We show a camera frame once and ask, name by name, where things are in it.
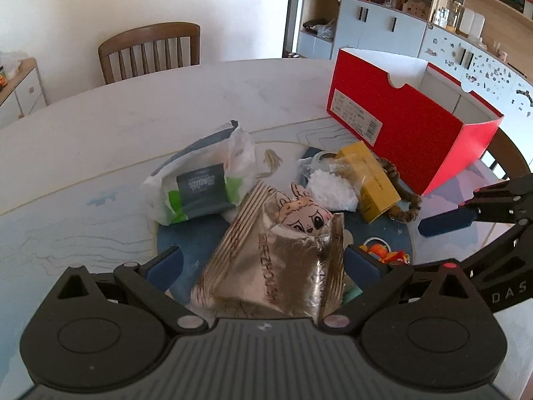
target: barcode label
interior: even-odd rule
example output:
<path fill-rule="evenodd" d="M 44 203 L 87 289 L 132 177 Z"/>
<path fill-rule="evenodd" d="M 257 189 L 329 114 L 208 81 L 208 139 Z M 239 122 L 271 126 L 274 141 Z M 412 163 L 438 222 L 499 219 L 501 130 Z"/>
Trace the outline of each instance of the barcode label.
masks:
<path fill-rule="evenodd" d="M 376 143 L 379 131 L 383 126 L 382 122 L 337 89 L 335 89 L 333 94 L 331 111 L 346 122 L 371 146 Z"/>

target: cabinet handle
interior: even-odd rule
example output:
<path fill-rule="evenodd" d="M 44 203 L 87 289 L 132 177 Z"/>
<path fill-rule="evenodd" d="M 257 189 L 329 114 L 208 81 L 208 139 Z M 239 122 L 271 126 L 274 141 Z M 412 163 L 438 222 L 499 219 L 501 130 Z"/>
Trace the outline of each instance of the cabinet handle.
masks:
<path fill-rule="evenodd" d="M 459 63 L 459 66 L 462 66 L 463 65 L 463 60 L 465 59 L 465 54 L 466 54 L 466 48 L 463 49 L 463 55 L 461 56 L 461 61 Z"/>
<path fill-rule="evenodd" d="M 474 60 L 474 53 L 471 53 L 471 57 L 470 57 L 470 61 L 468 62 L 468 67 L 466 68 L 467 70 L 470 69 L 470 65 L 472 64 L 472 60 Z"/>

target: white fluffy cloth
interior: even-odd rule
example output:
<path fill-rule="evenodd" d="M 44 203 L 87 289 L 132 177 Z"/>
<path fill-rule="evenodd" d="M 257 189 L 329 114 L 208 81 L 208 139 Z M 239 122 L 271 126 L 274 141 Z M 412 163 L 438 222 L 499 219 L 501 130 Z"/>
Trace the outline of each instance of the white fluffy cloth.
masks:
<path fill-rule="evenodd" d="M 309 176 L 307 190 L 316 203 L 329 211 L 355 212 L 357 209 L 357 194 L 343 177 L 315 170 Z"/>

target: orange toy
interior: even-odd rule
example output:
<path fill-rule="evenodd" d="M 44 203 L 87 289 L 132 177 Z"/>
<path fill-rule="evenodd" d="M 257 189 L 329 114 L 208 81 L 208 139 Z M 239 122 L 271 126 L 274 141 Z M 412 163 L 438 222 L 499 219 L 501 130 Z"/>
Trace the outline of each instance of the orange toy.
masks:
<path fill-rule="evenodd" d="M 380 259 L 385 259 L 387 257 L 387 254 L 389 252 L 387 251 L 387 248 L 385 248 L 381 244 L 374 244 L 370 247 L 370 250 L 368 250 L 369 253 L 376 254 Z"/>

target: red object on shelf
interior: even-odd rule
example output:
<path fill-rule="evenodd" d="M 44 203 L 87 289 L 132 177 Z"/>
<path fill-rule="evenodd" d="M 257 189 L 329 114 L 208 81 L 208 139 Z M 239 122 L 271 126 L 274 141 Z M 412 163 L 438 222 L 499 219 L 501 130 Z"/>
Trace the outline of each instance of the red object on shelf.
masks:
<path fill-rule="evenodd" d="M 327 110 L 421 195 L 479 159 L 503 119 L 425 60 L 361 49 L 339 51 Z"/>

